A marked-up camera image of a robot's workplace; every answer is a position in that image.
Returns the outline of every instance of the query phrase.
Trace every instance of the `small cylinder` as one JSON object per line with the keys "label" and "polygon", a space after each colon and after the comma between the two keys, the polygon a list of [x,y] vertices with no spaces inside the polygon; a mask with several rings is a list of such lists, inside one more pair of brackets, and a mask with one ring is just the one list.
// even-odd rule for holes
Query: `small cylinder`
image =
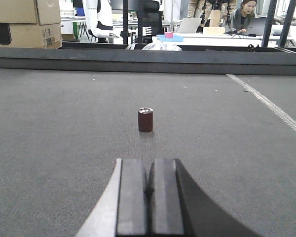
{"label": "small cylinder", "polygon": [[138,110],[138,129],[141,132],[151,132],[153,129],[153,110],[140,108]]}

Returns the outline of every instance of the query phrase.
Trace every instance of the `laptop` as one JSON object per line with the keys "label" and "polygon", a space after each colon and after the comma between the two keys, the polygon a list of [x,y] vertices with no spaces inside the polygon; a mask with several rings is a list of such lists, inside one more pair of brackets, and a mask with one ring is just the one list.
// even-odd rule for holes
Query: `laptop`
{"label": "laptop", "polygon": [[201,20],[201,18],[183,18],[178,33],[195,33]]}
{"label": "laptop", "polygon": [[266,18],[252,18],[247,31],[242,35],[263,36]]}

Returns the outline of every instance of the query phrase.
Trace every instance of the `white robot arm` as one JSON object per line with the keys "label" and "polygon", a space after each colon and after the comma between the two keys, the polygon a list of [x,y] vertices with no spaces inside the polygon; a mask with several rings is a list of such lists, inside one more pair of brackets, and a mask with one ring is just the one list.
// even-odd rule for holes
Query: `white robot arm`
{"label": "white robot arm", "polygon": [[[143,27],[143,36],[151,36],[152,35],[152,29],[151,26]],[[138,28],[134,30],[128,30],[130,34],[138,35]]]}
{"label": "white robot arm", "polygon": [[113,29],[111,0],[83,0],[88,32],[98,38],[118,38]]}

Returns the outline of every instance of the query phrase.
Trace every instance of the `blue tray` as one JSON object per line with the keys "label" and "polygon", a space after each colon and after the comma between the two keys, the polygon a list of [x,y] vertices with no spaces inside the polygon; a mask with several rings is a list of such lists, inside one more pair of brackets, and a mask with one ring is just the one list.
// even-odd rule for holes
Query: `blue tray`
{"label": "blue tray", "polygon": [[173,35],[173,38],[166,38],[165,35],[157,35],[157,37],[161,41],[171,41],[171,42],[182,42],[183,41],[183,37],[177,36],[177,35]]}

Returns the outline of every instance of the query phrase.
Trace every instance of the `plastic bag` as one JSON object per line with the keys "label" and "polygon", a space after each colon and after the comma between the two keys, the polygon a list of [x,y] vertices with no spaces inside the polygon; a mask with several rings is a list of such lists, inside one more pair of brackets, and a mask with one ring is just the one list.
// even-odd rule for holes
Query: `plastic bag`
{"label": "plastic bag", "polygon": [[162,41],[152,42],[143,47],[142,50],[161,50],[161,51],[182,51],[180,47],[174,44],[164,44]]}

